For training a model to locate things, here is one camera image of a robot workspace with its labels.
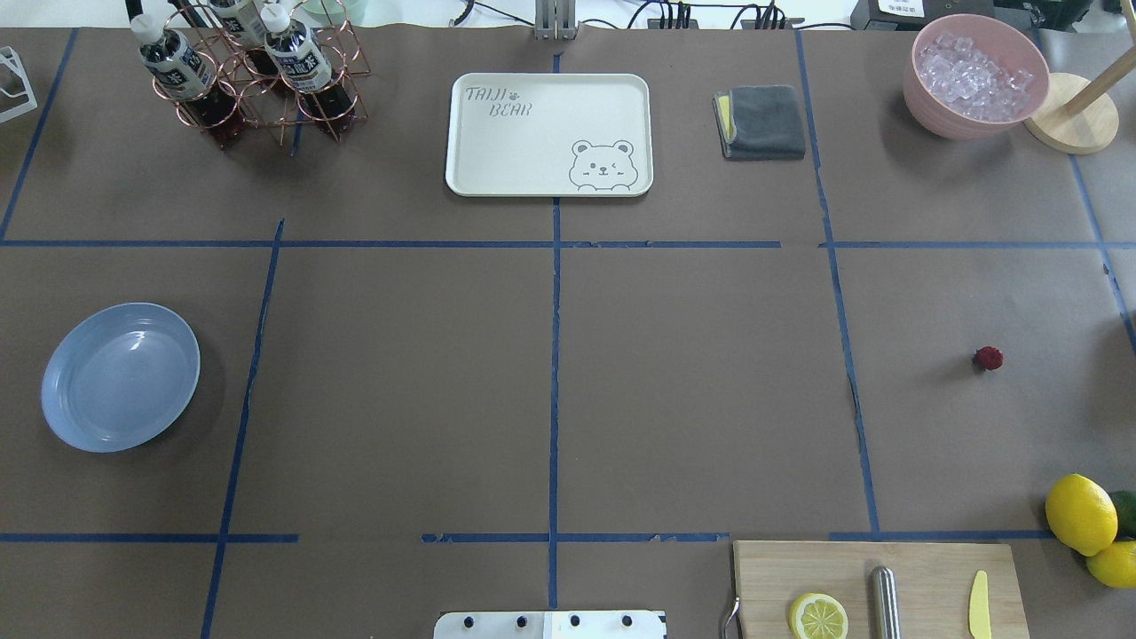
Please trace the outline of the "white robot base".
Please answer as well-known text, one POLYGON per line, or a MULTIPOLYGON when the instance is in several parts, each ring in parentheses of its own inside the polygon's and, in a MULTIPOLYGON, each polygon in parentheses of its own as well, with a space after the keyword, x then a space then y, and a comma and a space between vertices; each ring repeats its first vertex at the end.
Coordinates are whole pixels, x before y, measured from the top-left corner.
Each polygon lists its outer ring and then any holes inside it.
POLYGON ((434 638, 667 638, 663 611, 451 611, 434 638))

